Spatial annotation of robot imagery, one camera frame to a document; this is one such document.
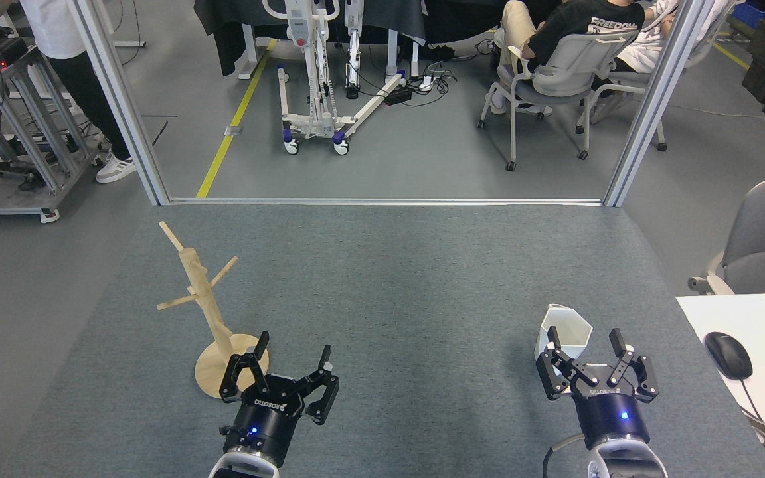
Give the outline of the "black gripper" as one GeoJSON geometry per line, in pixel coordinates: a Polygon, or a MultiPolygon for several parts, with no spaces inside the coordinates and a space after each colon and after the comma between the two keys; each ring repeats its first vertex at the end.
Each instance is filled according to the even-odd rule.
{"type": "Polygon", "coordinates": [[[649,443],[649,430],[638,410],[638,400],[650,403],[659,394],[655,375],[649,371],[649,357],[640,356],[625,342],[620,329],[612,329],[608,338],[618,363],[607,379],[611,388],[593,388],[589,386],[590,375],[585,365],[562,351],[556,326],[549,327],[547,338],[549,342],[535,358],[535,366],[547,398],[558,399],[574,379],[585,381],[574,382],[571,390],[586,449],[592,450],[600,443],[620,438],[649,443]],[[636,375],[637,386],[634,391],[629,384],[618,387],[628,367],[636,375]]]}
{"type": "Polygon", "coordinates": [[[225,453],[236,448],[249,453],[260,451],[264,459],[280,467],[301,418],[305,406],[303,399],[316,388],[325,387],[321,399],[311,402],[305,409],[306,414],[322,426],[336,399],[339,381],[329,362],[331,345],[325,345],[317,371],[297,382],[278,375],[265,375],[259,362],[268,342],[270,334],[263,331],[252,352],[233,354],[228,360],[219,388],[220,399],[224,403],[240,400],[240,410],[234,423],[222,428],[222,434],[226,436],[222,450],[225,453]],[[238,378],[247,368],[253,375],[253,384],[242,393],[238,378]]]}

